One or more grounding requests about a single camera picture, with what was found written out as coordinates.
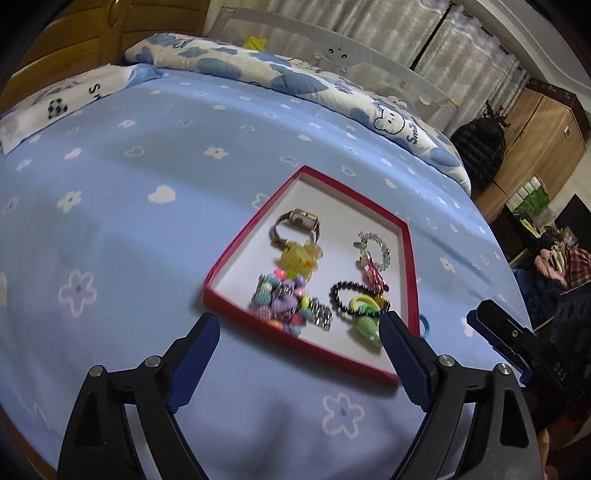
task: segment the plaid fabric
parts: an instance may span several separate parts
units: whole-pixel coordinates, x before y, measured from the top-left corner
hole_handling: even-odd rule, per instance
[[[591,254],[582,248],[566,249],[566,281],[568,288],[577,288],[591,281]]]

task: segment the wooden headboard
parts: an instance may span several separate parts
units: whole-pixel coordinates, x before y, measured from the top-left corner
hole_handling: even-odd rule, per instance
[[[74,0],[37,37],[0,95],[0,113],[157,32],[201,35],[210,0]]]

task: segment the red box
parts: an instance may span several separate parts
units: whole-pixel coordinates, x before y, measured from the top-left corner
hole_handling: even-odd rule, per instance
[[[347,319],[339,318],[334,311],[330,331],[306,325],[302,328],[302,336],[297,338],[267,325],[248,309],[259,274],[277,268],[270,263],[270,256],[280,255],[280,251],[271,246],[270,226],[279,217],[278,211],[285,213],[294,208],[318,215],[321,228],[324,228],[319,239],[324,257],[319,260],[319,270],[308,285],[310,296],[317,296],[322,303],[329,304],[327,298],[332,284],[347,280],[362,283],[362,272],[355,267],[359,251],[352,244],[359,240],[360,229],[370,232],[373,228],[391,250],[391,265],[382,273],[391,285],[386,297],[409,330],[415,335],[420,334],[413,249],[406,223],[350,187],[305,166],[261,206],[215,263],[205,279],[204,304],[230,320],[316,360],[379,382],[397,383],[398,377],[383,349],[376,350],[377,353],[370,349],[366,354],[368,349],[363,339],[358,338],[351,328],[347,330]],[[379,251],[377,245],[371,243],[368,248]],[[374,258],[381,262],[379,255],[374,254]],[[261,266],[256,270],[259,264],[265,263],[266,268]]]

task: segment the yellow toy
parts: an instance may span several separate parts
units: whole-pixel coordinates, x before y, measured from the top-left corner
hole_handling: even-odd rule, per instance
[[[306,281],[310,281],[312,273],[318,270],[317,261],[321,258],[322,250],[310,240],[303,247],[297,242],[287,242],[277,264],[283,270],[299,273]]]
[[[266,46],[266,38],[257,38],[250,36],[246,39],[242,48],[248,48],[249,50],[267,51]]]

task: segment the blue gripper pad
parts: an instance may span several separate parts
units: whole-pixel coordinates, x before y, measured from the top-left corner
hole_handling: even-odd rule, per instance
[[[379,338],[408,398],[427,412],[437,387],[437,355],[426,340],[410,333],[396,312],[381,316]]]
[[[170,386],[166,405],[171,414],[176,413],[180,407],[185,406],[191,400],[219,339],[219,321],[216,316],[206,313],[201,316],[185,338],[175,341],[175,343],[191,342],[191,344],[177,345],[185,351],[169,377]]]

